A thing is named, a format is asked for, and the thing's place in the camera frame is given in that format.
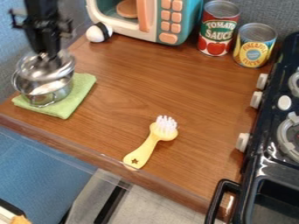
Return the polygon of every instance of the toy microwave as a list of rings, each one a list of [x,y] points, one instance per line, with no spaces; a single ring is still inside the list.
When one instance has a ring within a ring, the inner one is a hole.
[[[114,32],[132,38],[171,46],[185,42],[198,24],[202,8],[203,0],[87,0],[94,23],[111,25]],[[132,15],[123,15],[120,10],[129,10]]]

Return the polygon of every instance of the tomato sauce can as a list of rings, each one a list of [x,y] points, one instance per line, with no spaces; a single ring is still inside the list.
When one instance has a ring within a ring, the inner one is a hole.
[[[266,24],[244,24],[239,29],[233,58],[244,67],[262,67],[270,58],[276,39],[276,31]]]
[[[205,4],[198,38],[198,49],[210,56],[222,56],[229,52],[233,32],[240,18],[240,9],[224,0]]]

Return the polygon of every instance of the white ball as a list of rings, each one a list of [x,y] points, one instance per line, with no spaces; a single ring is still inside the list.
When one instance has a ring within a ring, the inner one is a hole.
[[[105,26],[108,30],[109,37],[111,37],[112,33],[113,33],[112,27],[110,25],[107,25],[107,24],[105,24]],[[100,42],[103,42],[105,40],[103,32],[96,25],[92,25],[88,28],[88,30],[87,30],[87,39],[89,41],[95,42],[95,43],[100,43]]]

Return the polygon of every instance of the star sticker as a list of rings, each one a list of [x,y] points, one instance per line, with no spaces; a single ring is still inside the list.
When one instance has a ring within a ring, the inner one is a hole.
[[[138,160],[134,158],[134,159],[132,160],[132,164],[138,164]]]

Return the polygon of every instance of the white bristles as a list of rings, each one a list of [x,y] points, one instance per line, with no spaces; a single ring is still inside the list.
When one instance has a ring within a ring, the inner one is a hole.
[[[171,134],[177,129],[177,122],[170,116],[160,115],[156,118],[156,130],[165,135]]]

